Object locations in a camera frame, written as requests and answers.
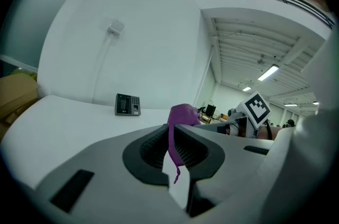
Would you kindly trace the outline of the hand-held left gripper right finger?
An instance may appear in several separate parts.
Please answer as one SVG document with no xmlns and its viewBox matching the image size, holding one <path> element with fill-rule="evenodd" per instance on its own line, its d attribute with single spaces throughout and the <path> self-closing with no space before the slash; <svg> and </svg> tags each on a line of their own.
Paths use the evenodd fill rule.
<svg viewBox="0 0 339 224">
<path fill-rule="evenodd" d="M 174 146 L 190 176 L 189 216 L 207 212 L 240 190 L 272 145 L 272 140 L 229 136 L 204 126 L 176 125 Z"/>
</svg>

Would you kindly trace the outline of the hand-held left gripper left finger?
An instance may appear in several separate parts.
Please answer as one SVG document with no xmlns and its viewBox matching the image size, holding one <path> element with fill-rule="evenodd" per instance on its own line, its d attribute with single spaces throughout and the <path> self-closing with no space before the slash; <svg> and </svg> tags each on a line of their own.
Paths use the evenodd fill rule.
<svg viewBox="0 0 339 224">
<path fill-rule="evenodd" d="M 36 191 L 74 223 L 183 223 L 163 173 L 166 124 L 104 139 L 65 161 Z"/>
</svg>

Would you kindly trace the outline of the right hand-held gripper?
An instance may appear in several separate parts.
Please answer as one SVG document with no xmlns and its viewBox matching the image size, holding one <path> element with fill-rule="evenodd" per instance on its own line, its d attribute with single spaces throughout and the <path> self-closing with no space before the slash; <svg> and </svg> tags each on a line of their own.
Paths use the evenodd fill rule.
<svg viewBox="0 0 339 224">
<path fill-rule="evenodd" d="M 239 136 L 258 138 L 260 127 L 266 125 L 267 138 L 271 138 L 271 129 L 268 117 L 271 110 L 259 92 L 253 93 L 248 99 L 239 103 L 237 108 L 228 111 L 228 119 L 223 126 L 217 123 L 201 124 L 195 127 L 207 131 Z"/>
</svg>

